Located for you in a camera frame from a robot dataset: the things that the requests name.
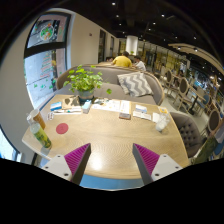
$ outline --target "cup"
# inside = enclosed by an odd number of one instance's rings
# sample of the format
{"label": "cup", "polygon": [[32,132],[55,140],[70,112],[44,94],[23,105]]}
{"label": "cup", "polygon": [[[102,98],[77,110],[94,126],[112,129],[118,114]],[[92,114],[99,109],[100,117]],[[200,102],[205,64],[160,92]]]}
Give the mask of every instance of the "cup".
{"label": "cup", "polygon": [[35,109],[30,112],[31,117],[33,118],[34,121],[38,122],[42,129],[45,128],[45,122],[43,120],[43,117],[41,116],[40,110]]}
{"label": "cup", "polygon": [[159,121],[156,124],[156,130],[161,132],[169,122],[169,114],[160,114]]}

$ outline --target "table leg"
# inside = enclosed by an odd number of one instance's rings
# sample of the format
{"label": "table leg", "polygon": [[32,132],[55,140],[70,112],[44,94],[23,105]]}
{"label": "table leg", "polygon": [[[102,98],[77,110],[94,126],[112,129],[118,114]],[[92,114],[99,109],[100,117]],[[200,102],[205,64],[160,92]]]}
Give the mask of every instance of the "table leg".
{"label": "table leg", "polygon": [[191,115],[194,115],[193,108],[194,108],[194,105],[195,105],[197,99],[198,99],[198,95],[196,96],[196,98],[195,98],[195,100],[194,100],[194,102],[193,102],[193,104],[192,104],[192,106],[191,106],[191,109],[188,111]]}

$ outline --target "book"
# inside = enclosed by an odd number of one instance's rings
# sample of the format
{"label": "book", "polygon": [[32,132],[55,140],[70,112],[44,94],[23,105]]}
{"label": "book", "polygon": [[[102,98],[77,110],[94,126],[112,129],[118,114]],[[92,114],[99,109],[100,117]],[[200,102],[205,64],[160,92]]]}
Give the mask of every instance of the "book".
{"label": "book", "polygon": [[57,102],[57,103],[52,103],[50,110],[54,111],[54,110],[58,110],[62,108],[62,103],[61,102]]}
{"label": "book", "polygon": [[159,112],[162,113],[162,114],[168,114],[168,110],[165,108],[165,107],[158,107],[159,109]]}
{"label": "book", "polygon": [[135,111],[137,112],[142,112],[142,113],[147,113],[147,108],[146,107],[143,107],[143,106],[140,106],[140,105],[136,105],[135,107]]}
{"label": "book", "polygon": [[79,96],[71,96],[69,98],[63,99],[62,109],[68,110],[68,109],[75,109],[75,108],[78,108],[81,110]]}
{"label": "book", "polygon": [[133,116],[151,121],[151,115],[150,114],[145,114],[145,113],[142,113],[142,112],[133,111]]}
{"label": "book", "polygon": [[131,120],[131,114],[120,113],[120,114],[119,114],[119,118],[121,118],[121,119],[126,119],[126,120]]}

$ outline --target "paper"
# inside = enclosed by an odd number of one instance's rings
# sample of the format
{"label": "paper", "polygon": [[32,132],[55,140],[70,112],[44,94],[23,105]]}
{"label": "paper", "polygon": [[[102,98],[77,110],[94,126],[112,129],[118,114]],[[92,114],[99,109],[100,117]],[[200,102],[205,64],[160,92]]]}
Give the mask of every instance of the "paper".
{"label": "paper", "polygon": [[145,114],[145,113],[142,113],[142,112],[133,111],[133,116],[151,121],[151,115],[150,114]]}
{"label": "paper", "polygon": [[159,121],[160,115],[157,113],[153,113],[152,115],[152,121],[157,123]]}
{"label": "paper", "polygon": [[95,100],[92,109],[120,112],[120,100]]}
{"label": "paper", "polygon": [[122,100],[120,106],[120,112],[124,114],[130,114],[130,101]]}

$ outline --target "gray armchair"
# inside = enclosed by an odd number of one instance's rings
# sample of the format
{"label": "gray armchair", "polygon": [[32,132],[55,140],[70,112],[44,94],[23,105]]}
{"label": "gray armchair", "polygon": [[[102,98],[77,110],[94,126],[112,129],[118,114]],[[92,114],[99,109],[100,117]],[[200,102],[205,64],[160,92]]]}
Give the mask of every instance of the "gray armchair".
{"label": "gray armchair", "polygon": [[188,158],[197,154],[203,142],[195,122],[187,115],[170,112],[183,139]]}

